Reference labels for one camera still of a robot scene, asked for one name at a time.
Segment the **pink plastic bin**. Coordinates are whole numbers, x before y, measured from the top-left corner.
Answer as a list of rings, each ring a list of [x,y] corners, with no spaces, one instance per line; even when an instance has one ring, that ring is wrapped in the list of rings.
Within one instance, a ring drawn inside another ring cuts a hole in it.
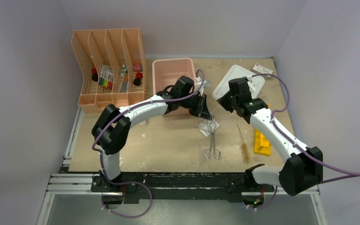
[[[152,63],[153,91],[156,94],[186,76],[195,82],[195,68],[191,58],[161,59]]]

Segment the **metal crucible tongs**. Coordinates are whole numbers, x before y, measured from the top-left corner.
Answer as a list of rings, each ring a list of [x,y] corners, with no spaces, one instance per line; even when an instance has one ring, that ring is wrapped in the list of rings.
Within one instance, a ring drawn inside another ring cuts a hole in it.
[[[212,120],[207,121],[207,129],[210,134],[210,146],[204,150],[204,157],[210,159],[211,155],[213,155],[216,160],[220,160],[221,151],[216,147],[215,131],[217,129],[217,124],[214,117],[212,117]]]

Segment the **yellow test tube rack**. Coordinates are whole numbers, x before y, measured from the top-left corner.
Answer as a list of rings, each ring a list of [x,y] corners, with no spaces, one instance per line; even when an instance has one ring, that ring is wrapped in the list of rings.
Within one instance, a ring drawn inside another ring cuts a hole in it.
[[[257,129],[255,129],[253,153],[269,157],[271,155],[271,143]]]

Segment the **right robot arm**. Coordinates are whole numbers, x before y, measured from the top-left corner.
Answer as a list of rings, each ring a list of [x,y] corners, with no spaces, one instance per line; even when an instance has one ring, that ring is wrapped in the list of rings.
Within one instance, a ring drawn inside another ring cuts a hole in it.
[[[247,77],[222,79],[225,90],[216,99],[227,111],[236,112],[248,124],[260,131],[278,152],[282,168],[258,166],[244,178],[251,191],[262,184],[279,186],[290,196],[295,196],[323,181],[323,153],[318,147],[308,147],[290,133],[274,116],[260,98],[252,98]]]

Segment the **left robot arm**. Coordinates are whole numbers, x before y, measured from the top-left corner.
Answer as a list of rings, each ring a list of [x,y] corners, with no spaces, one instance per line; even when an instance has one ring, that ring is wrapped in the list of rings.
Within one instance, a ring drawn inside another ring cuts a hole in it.
[[[121,186],[120,151],[125,146],[130,129],[150,118],[187,109],[189,114],[198,118],[212,120],[207,108],[207,96],[203,93],[210,82],[198,77],[195,82],[181,76],[175,84],[140,103],[125,107],[110,104],[105,107],[92,128],[94,143],[92,149],[100,155],[100,175],[104,177],[103,186],[110,192]]]

